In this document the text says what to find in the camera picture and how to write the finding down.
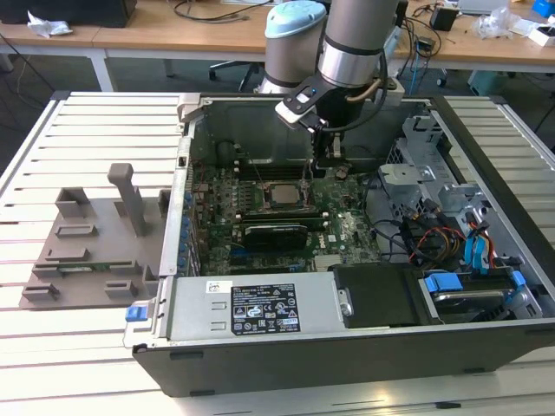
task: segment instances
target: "chip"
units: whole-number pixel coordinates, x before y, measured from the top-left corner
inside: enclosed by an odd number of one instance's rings
[[[296,185],[274,185],[270,189],[272,207],[299,206],[303,204]]]

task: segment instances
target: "motherboard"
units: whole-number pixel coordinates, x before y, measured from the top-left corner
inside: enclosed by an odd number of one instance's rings
[[[326,271],[339,263],[379,261],[362,210],[368,174],[316,179],[308,169],[283,175],[255,166],[193,166],[201,276]]]

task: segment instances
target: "light blue robot joint cap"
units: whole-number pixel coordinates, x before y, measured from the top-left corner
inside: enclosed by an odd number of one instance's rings
[[[310,0],[281,3],[268,13],[266,31],[268,39],[293,36],[319,24],[326,16],[321,3]]]

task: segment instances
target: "warning label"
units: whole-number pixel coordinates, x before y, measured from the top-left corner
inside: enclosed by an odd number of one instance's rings
[[[294,284],[232,287],[232,332],[235,335],[300,330]]]

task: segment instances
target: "black box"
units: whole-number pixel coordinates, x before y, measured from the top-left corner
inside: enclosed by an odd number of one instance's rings
[[[28,10],[33,16],[50,21],[123,28],[136,4],[137,0],[0,0],[0,20],[26,23]]]
[[[430,18],[430,26],[435,30],[448,32],[453,27],[454,19],[459,14],[459,9],[436,7]]]

